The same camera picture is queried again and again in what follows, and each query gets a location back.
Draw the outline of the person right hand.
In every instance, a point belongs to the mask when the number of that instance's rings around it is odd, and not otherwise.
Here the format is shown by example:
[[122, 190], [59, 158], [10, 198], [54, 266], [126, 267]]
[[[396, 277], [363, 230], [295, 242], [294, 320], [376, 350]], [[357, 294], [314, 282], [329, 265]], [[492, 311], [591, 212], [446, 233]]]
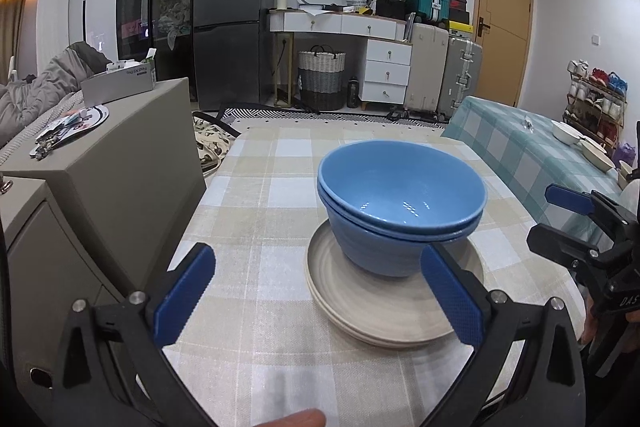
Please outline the person right hand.
[[[594, 339], [594, 337], [596, 337], [596, 334], [598, 332], [598, 321], [597, 319], [592, 315], [592, 307], [593, 307], [593, 300], [590, 296], [587, 296], [586, 299], [586, 318], [585, 318], [585, 323], [584, 323], [584, 330], [582, 331], [582, 335], [580, 336], [580, 340], [579, 342], [582, 345], [586, 345], [587, 343], [590, 343], [590, 341], [592, 341]], [[626, 319], [630, 324], [636, 324], [639, 325], [640, 323], [640, 311], [639, 310], [634, 310], [632, 312], [629, 312], [626, 314]], [[628, 341], [628, 343], [626, 344], [625, 347], [623, 347], [623, 351], [624, 352], [631, 352], [634, 350], [638, 350], [639, 349], [639, 329], [636, 329], [636, 331], [631, 335], [630, 340]]]

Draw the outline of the person left hand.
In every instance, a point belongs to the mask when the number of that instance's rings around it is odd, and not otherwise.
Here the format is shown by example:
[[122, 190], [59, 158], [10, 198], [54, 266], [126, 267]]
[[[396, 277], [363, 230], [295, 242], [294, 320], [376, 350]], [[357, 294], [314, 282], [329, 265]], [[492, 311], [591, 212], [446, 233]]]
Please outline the person left hand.
[[318, 409], [308, 409], [291, 415], [266, 421], [256, 427], [324, 427], [326, 415]]

